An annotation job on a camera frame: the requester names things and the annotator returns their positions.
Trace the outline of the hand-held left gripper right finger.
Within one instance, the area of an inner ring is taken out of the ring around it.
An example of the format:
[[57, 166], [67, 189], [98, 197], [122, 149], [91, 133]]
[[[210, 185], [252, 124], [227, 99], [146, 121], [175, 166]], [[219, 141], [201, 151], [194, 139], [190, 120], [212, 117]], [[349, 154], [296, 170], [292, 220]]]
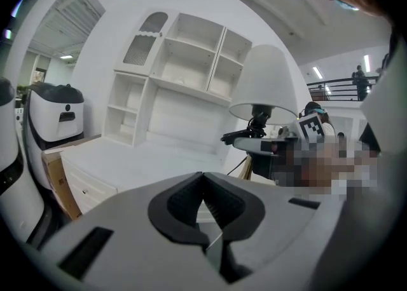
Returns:
[[312, 283], [344, 196], [204, 173], [204, 200], [222, 229], [218, 270], [204, 283]]

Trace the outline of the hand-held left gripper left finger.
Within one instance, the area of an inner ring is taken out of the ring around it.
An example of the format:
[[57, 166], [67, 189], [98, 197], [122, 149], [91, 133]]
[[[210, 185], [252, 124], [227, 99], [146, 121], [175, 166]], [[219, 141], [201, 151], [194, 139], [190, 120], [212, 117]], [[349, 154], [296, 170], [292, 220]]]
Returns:
[[[190, 174], [119, 193], [71, 222], [30, 258], [57, 288], [66, 291], [222, 291], [227, 282], [196, 245], [173, 243], [148, 218], [154, 196]], [[103, 247], [80, 277], [66, 260], [92, 231], [101, 231]]]

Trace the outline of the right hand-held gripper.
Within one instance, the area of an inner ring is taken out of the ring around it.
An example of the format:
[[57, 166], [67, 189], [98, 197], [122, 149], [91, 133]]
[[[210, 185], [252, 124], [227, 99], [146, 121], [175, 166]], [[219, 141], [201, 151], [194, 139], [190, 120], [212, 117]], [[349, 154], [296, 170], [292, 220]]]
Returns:
[[311, 114], [294, 120], [289, 126], [282, 127], [277, 138], [272, 139], [239, 139], [263, 138], [263, 130], [239, 130], [225, 133], [221, 137], [223, 143], [233, 143], [233, 147], [248, 154], [264, 154], [283, 157], [286, 151], [296, 144], [316, 142], [325, 136], [322, 123], [317, 114]]

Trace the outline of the white table lamp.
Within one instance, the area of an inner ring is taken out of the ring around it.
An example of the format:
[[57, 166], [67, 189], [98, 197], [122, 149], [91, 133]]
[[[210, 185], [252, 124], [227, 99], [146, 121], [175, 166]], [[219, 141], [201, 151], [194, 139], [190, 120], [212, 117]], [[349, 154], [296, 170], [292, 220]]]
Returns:
[[229, 112], [246, 121], [245, 129], [249, 130], [263, 130], [267, 125], [289, 126], [296, 120], [294, 85], [282, 50], [262, 44], [248, 52], [231, 95]]

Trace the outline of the person's right forearm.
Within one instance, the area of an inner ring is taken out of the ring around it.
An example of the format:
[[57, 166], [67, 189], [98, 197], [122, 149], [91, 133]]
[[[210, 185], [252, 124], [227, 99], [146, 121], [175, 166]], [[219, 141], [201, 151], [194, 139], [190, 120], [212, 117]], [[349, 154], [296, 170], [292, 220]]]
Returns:
[[362, 185], [376, 179], [378, 152], [357, 142], [318, 144], [301, 160], [301, 185], [318, 189]]

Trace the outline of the white desk with hutch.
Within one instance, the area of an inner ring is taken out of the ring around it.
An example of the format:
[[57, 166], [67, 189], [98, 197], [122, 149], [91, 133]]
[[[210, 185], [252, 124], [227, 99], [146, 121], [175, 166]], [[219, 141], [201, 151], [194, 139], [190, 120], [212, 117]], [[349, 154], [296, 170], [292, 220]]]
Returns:
[[82, 214], [108, 198], [164, 179], [195, 172], [237, 177], [245, 152], [226, 148], [226, 157], [152, 141], [129, 146], [106, 137], [69, 147], [61, 153], [72, 195]]

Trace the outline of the white desk hutch shelf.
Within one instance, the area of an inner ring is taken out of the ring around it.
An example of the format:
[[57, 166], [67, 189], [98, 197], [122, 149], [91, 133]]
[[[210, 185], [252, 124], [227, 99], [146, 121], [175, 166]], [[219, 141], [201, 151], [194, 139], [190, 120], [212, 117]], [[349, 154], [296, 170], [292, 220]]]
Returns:
[[176, 10], [149, 9], [113, 68], [103, 137], [152, 142], [224, 161], [237, 120], [231, 96], [252, 43], [231, 29]]

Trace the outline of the brown cardboard box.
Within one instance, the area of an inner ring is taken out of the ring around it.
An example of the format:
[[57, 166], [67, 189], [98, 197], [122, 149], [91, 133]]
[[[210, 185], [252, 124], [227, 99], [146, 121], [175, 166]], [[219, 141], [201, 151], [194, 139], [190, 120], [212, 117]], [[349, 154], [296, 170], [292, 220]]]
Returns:
[[70, 147], [78, 146], [100, 137], [101, 135], [94, 135], [93, 137], [68, 142], [41, 152], [43, 168], [53, 196], [57, 200], [57, 203], [62, 211], [69, 217], [70, 220], [76, 220], [82, 215], [82, 213], [74, 200], [74, 196], [72, 195], [71, 189], [67, 182], [60, 154]]

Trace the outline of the black balcony railing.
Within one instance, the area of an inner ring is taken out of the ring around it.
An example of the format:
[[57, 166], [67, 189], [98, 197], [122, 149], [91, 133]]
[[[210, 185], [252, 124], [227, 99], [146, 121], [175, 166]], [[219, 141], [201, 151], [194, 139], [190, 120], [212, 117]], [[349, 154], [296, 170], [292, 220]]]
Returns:
[[[378, 82], [378, 76], [366, 76], [370, 89]], [[332, 79], [321, 82], [307, 83], [313, 101], [354, 101], [360, 102], [357, 98], [357, 88], [353, 84], [352, 78]]]

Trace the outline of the white and black service robot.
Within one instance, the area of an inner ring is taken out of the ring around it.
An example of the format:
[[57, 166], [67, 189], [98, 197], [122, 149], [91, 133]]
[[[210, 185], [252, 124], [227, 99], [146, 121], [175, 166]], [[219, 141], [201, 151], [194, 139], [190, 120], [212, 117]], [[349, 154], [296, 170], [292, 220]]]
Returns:
[[25, 164], [15, 119], [15, 90], [0, 78], [0, 216], [14, 238], [27, 242], [45, 205]]
[[41, 153], [82, 139], [83, 94], [71, 85], [35, 82], [28, 87], [22, 135], [29, 170], [37, 184], [50, 190]]

